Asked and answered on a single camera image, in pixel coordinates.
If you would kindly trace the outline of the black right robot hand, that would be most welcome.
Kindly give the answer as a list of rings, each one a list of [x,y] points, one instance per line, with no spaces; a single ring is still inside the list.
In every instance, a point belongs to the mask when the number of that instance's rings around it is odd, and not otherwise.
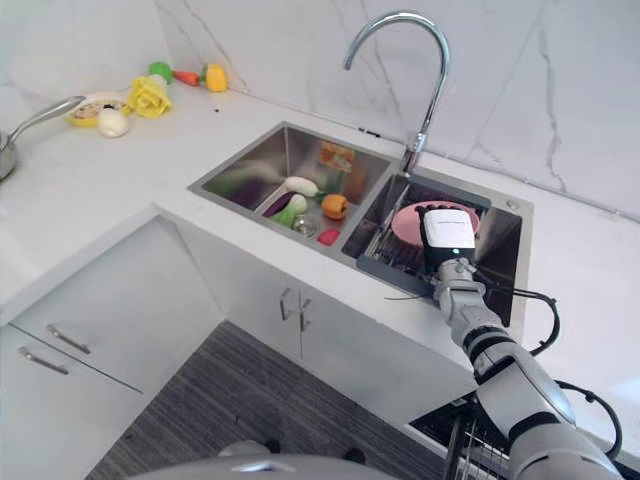
[[[436,273],[446,261],[471,261],[476,250],[470,215],[459,209],[431,209],[417,205],[419,239],[423,246],[425,269]]]

